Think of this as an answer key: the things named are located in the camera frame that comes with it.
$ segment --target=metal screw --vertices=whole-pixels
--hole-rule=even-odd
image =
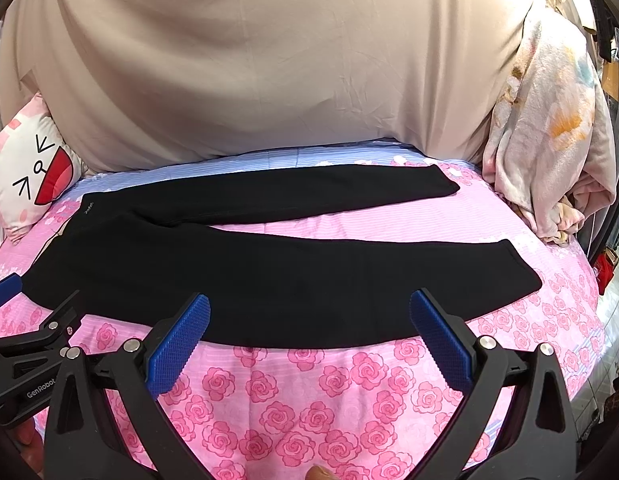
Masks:
[[[481,336],[478,343],[486,350],[496,348],[497,342],[491,335]]]
[[[552,355],[554,354],[554,347],[549,343],[541,343],[541,352],[545,355]]]
[[[78,356],[80,356],[80,348],[78,346],[73,346],[65,352],[65,357],[68,359],[76,359]]]
[[[136,352],[141,347],[141,342],[138,339],[128,339],[123,343],[123,350],[126,352]]]

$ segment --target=blue striped fabric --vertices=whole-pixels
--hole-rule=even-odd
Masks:
[[[219,173],[233,173],[235,171],[273,170],[275,168],[303,168],[316,166],[324,161],[332,164],[353,164],[359,160],[374,160],[379,164],[389,164],[397,155],[405,157],[411,162],[427,160],[412,146],[401,144],[396,140],[369,140],[352,144],[338,144],[335,146],[311,146],[307,148],[284,148],[268,150],[266,152],[246,153],[245,155],[226,156],[179,164],[158,170],[125,171],[121,173],[101,173],[93,177],[78,181],[65,195],[65,198],[76,199],[85,193],[96,191],[115,191],[125,187],[140,186],[161,180],[174,178],[188,178]],[[473,164],[464,160],[447,160],[465,168],[476,170]]]

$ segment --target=floral blanket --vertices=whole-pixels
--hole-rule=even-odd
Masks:
[[[282,156],[269,152],[269,167],[282,166]],[[469,326],[477,335],[493,335],[508,348],[532,349],[550,341],[570,394],[578,391],[600,359],[604,343],[595,314],[596,281],[578,244],[566,248],[543,244],[476,171],[462,164],[428,159],[397,145],[324,156],[311,163],[438,164],[461,189],[446,198],[222,228],[405,242],[509,238],[539,273],[543,286]],[[285,160],[287,165],[303,163],[300,156]],[[202,167],[216,168],[214,163]],[[94,190],[97,184],[103,190],[121,187],[124,177],[100,176],[80,189]],[[19,245],[4,244],[0,279],[10,272],[23,273],[79,202],[77,194],[66,196]],[[24,296],[14,298],[0,309],[0,336],[35,330],[45,315]],[[144,326],[86,316],[71,343],[85,352],[112,351],[127,338],[147,332]],[[510,398],[511,391],[504,389],[469,464],[487,457]],[[201,342],[160,403],[218,480],[302,480],[315,463],[334,470],[342,480],[400,480],[432,446],[461,399],[462,394],[443,380],[422,340],[409,338],[329,351],[230,348]],[[149,465],[118,394],[111,392],[110,400],[133,457]],[[45,427],[45,417],[45,412],[37,416],[40,428]]]

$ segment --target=pink pillow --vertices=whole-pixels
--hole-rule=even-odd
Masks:
[[[0,225],[8,239],[20,240],[81,174],[37,93],[0,133]]]

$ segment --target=finger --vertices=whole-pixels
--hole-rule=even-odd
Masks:
[[[28,446],[32,439],[34,438],[34,434],[36,433],[36,425],[34,424],[33,418],[28,418],[23,424],[18,426],[14,430],[14,436],[21,443]]]
[[[35,472],[43,470],[43,439],[38,432],[32,437],[30,444],[23,448],[21,457]]]
[[[315,465],[305,475],[305,480],[338,480],[338,478],[324,467]]]

